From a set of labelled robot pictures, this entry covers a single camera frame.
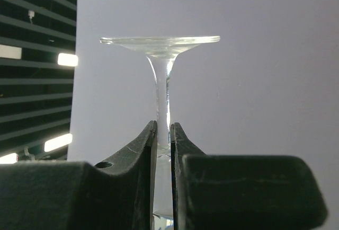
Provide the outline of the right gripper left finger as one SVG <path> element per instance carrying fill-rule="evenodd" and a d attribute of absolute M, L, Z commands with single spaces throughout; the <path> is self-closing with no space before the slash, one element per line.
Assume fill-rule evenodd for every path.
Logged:
<path fill-rule="evenodd" d="M 92 165 L 1 165 L 1 229 L 150 229 L 157 124 Z"/>

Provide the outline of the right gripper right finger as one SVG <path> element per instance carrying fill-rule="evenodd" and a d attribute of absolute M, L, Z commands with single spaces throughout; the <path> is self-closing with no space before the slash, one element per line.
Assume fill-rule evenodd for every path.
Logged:
<path fill-rule="evenodd" d="M 315 229 L 328 217 L 307 163 L 290 155 L 207 155 L 171 126 L 175 229 Z"/>

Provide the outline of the clear round wine glass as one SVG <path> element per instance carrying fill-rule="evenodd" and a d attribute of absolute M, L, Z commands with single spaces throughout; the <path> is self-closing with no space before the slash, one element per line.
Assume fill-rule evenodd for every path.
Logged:
<path fill-rule="evenodd" d="M 177 56 L 198 45 L 214 43 L 220 36 L 191 37 L 122 37 L 100 39 L 107 45 L 119 45 L 140 51 L 148 59 L 153 71 L 157 100 L 157 146 L 155 159 L 152 229 L 174 229 L 171 134 L 170 134 L 170 74 Z"/>

